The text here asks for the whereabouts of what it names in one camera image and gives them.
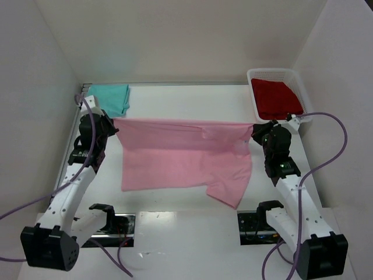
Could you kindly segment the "pink t shirt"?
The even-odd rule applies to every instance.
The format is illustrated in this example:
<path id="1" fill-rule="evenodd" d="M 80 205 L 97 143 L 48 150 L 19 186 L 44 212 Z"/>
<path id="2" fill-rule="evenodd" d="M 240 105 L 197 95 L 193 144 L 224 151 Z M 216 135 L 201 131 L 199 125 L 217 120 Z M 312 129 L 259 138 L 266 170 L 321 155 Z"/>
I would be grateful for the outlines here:
<path id="1" fill-rule="evenodd" d="M 236 209 L 252 174 L 246 122 L 116 118 L 122 191 L 206 186 Z"/>

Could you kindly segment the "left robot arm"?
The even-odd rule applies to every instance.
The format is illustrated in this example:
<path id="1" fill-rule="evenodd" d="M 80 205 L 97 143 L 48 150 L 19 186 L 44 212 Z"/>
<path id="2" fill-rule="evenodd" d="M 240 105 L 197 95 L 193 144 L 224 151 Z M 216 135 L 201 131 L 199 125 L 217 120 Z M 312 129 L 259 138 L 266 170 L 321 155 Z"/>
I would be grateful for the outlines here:
<path id="1" fill-rule="evenodd" d="M 111 205 L 93 204 L 80 216 L 76 211 L 105 158 L 108 137 L 118 129 L 102 111 L 82 116 L 79 132 L 68 160 L 66 188 L 54 195 L 35 226 L 26 226 L 21 232 L 20 241 L 31 267 L 70 271 L 91 236 L 113 225 L 115 211 Z"/>

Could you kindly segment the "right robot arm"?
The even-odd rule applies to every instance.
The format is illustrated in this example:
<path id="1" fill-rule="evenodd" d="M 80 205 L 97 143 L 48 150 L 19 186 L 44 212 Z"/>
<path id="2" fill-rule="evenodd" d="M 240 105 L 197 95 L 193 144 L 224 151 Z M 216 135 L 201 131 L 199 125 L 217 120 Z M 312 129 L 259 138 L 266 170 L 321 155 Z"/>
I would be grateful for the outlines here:
<path id="1" fill-rule="evenodd" d="M 291 132 L 276 120 L 253 126 L 252 139 L 265 156 L 265 172 L 283 201 L 258 205 L 263 225 L 273 228 L 293 254 L 290 275 L 319 279 L 341 275 L 348 241 L 337 234 L 312 200 L 301 172 L 290 157 Z"/>

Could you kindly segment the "teal folded t shirt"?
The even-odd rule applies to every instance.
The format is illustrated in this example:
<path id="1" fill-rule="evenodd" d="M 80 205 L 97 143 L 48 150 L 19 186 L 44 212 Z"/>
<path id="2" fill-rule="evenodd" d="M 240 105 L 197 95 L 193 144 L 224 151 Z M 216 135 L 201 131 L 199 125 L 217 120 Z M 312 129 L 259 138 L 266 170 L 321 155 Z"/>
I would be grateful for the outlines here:
<path id="1" fill-rule="evenodd" d="M 109 118 L 123 117 L 129 109 L 129 85 L 91 85 L 88 96 L 95 96 Z"/>

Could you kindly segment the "red t shirt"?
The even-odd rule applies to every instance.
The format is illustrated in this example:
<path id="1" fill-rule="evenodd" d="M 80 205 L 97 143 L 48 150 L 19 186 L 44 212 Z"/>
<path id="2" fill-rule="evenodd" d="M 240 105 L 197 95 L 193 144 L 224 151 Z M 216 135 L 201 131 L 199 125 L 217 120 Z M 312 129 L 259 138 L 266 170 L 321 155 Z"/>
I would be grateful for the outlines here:
<path id="1" fill-rule="evenodd" d="M 264 120 L 285 120 L 288 114 L 303 114 L 293 91 L 283 82 L 251 79 L 256 108 Z"/>

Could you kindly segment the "white plastic basket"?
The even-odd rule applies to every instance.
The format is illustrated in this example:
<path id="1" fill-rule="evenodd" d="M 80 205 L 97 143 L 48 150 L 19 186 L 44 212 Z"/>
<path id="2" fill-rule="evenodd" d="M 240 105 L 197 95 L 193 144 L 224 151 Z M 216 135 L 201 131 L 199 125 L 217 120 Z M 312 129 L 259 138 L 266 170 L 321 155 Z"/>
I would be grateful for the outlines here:
<path id="1" fill-rule="evenodd" d="M 266 123 L 267 120 L 260 118 L 257 108 L 254 90 L 252 87 L 252 79 L 261 79 L 272 82 L 283 82 L 288 86 L 297 96 L 304 113 L 311 113 L 314 111 L 309 100 L 307 90 L 298 72 L 288 68 L 254 68 L 247 71 L 247 79 L 249 92 L 251 95 L 252 104 L 254 107 L 254 114 L 258 123 Z"/>

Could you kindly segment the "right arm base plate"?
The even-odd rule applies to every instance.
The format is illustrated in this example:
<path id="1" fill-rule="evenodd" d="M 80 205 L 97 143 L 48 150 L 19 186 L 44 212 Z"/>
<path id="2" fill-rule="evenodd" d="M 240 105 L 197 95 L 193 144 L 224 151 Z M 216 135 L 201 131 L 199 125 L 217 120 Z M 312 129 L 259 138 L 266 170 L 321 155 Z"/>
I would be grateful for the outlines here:
<path id="1" fill-rule="evenodd" d="M 237 219 L 242 246 L 276 244 L 282 239 L 274 228 L 259 221 L 256 211 L 238 211 Z"/>

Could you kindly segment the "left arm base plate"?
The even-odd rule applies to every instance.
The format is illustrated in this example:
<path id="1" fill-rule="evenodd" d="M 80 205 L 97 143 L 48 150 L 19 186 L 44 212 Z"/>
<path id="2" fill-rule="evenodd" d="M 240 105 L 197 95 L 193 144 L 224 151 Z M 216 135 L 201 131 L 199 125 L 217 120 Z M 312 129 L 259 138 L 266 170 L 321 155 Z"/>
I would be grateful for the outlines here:
<path id="1" fill-rule="evenodd" d="M 123 247 L 133 247 L 135 235 L 135 213 L 116 213 L 114 224 L 107 229 L 99 230 L 83 245 L 83 248 L 98 247 L 97 243 L 105 248 L 117 248 L 124 242 Z"/>

